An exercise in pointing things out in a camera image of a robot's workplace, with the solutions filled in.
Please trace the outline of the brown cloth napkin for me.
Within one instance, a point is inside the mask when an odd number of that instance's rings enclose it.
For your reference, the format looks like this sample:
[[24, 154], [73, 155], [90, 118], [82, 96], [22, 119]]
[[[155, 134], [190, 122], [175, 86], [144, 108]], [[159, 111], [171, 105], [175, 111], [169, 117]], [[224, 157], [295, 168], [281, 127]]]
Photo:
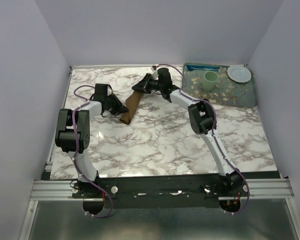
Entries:
[[125, 101], [126, 107], [128, 112], [122, 114], [120, 121], [125, 124], [129, 125], [133, 120], [135, 113], [139, 107], [140, 100], [143, 97], [143, 93], [134, 91]]

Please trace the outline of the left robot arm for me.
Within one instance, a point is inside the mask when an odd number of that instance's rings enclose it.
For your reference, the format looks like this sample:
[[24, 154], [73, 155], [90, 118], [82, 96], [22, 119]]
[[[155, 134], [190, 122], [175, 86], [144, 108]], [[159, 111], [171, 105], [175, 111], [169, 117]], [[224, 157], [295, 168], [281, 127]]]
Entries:
[[100, 194], [101, 185], [96, 182], [99, 174], [88, 153], [90, 122], [97, 116], [103, 116], [105, 112], [117, 116], [129, 110], [114, 94], [109, 84], [81, 85], [73, 91], [73, 94], [84, 102], [74, 109], [59, 110], [55, 145], [71, 158], [78, 180], [85, 183], [83, 191], [94, 198]]

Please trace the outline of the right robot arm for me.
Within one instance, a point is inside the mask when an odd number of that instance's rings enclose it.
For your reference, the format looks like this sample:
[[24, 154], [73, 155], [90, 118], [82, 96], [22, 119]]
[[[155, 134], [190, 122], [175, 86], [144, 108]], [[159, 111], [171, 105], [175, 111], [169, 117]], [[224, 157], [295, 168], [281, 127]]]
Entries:
[[193, 98], [174, 85], [171, 74], [165, 67], [157, 70], [157, 78], [147, 73], [132, 90], [143, 94], [160, 92], [163, 99], [186, 109], [193, 132], [204, 140], [216, 163], [221, 180], [220, 191], [226, 196], [237, 192], [244, 178], [220, 140], [217, 132], [217, 114], [208, 100]]

